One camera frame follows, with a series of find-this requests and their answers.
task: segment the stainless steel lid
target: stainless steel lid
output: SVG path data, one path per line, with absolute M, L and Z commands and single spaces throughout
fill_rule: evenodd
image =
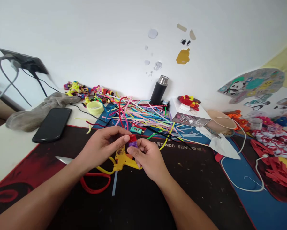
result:
M 169 80 L 168 77 L 166 77 L 164 75 L 161 75 L 157 82 L 159 84 L 161 84 L 161 85 L 167 86 L 168 85 L 168 80 Z

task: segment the white wall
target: white wall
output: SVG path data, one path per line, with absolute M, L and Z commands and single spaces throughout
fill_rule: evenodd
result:
M 186 65 L 177 64 L 176 57 L 186 49 L 180 41 L 188 40 L 189 33 L 178 30 L 177 23 L 193 29 L 197 37 L 189 46 Z M 158 30 L 156 39 L 148 38 L 150 28 Z M 261 67 L 286 45 L 287 0 L 0 0 L 0 48 L 39 57 L 53 82 L 43 74 L 40 78 L 60 88 L 77 80 L 149 99 L 163 74 L 170 78 L 167 98 L 189 94 L 206 108 L 241 109 L 247 114 L 250 108 L 242 106 L 247 100 L 228 105 L 230 97 L 217 90 Z M 156 61 L 163 63 L 157 72 Z M 8 65 L 5 61 L 4 69 L 13 78 L 15 72 Z M 0 90 L 7 85 L 0 72 Z M 16 85 L 34 105 L 44 99 L 37 82 L 24 73 Z M 29 108 L 12 87 L 6 95 Z M 274 113 L 275 103 L 285 97 L 287 89 L 282 88 L 263 109 Z

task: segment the small bottle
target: small bottle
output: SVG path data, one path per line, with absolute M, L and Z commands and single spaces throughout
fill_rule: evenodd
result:
M 167 105 L 168 102 L 169 102 L 168 100 L 164 99 L 164 100 L 162 101 L 162 104 L 163 104 L 163 105 Z
M 162 75 L 156 82 L 154 91 L 151 96 L 150 104 L 152 105 L 160 105 L 160 102 L 162 100 L 162 96 L 167 88 L 168 85 L 168 77 Z

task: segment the gray cloth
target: gray cloth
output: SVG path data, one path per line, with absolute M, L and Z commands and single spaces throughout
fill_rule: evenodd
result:
M 20 111 L 13 113 L 7 119 L 6 127 L 12 130 L 31 132 L 41 125 L 51 109 L 64 108 L 67 104 L 77 103 L 80 100 L 80 97 L 77 96 L 67 96 L 66 94 L 55 92 L 30 112 Z

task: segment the hand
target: hand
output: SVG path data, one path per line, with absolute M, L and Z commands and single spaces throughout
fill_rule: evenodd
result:
M 116 141 L 110 144 L 109 139 L 112 136 L 119 135 Z M 86 170 L 100 166 L 108 157 L 125 145 L 132 133 L 120 126 L 111 126 L 104 129 L 98 129 L 86 143 L 83 150 L 76 157 L 80 165 Z
M 127 148 L 127 152 L 135 157 L 138 167 L 142 166 L 148 177 L 159 186 L 170 177 L 170 173 L 158 146 L 144 138 L 138 139 L 137 145 L 138 148 Z

